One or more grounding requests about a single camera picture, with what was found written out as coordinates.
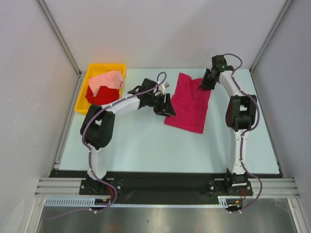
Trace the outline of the magenta t shirt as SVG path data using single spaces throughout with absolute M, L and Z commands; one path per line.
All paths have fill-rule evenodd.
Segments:
M 199 88 L 202 78 L 192 79 L 180 73 L 171 98 L 175 116 L 165 118 L 164 124 L 192 133 L 204 132 L 211 92 Z

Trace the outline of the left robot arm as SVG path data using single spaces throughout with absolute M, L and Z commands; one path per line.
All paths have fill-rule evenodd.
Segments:
M 171 96 L 165 92 L 169 87 L 166 79 L 153 81 L 145 78 L 141 85 L 128 91 L 123 98 L 106 105 L 93 104 L 89 107 L 80 129 L 82 143 L 88 149 L 87 174 L 93 180 L 90 188 L 97 194 L 107 190 L 107 166 L 101 156 L 101 150 L 111 141 L 115 119 L 142 107 L 153 108 L 156 115 L 176 116 L 171 103 Z

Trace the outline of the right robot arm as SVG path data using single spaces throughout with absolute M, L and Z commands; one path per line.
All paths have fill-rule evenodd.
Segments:
M 254 130 L 260 119 L 257 97 L 245 93 L 234 77 L 240 68 L 227 64 L 227 54 L 212 57 L 212 68 L 206 69 L 200 90 L 211 91 L 216 84 L 221 84 L 229 96 L 225 115 L 225 123 L 230 130 L 231 149 L 230 162 L 222 182 L 212 181 L 209 185 L 211 193 L 228 194 L 230 196 L 253 195 L 250 177 L 246 169 L 246 145 L 250 131 Z

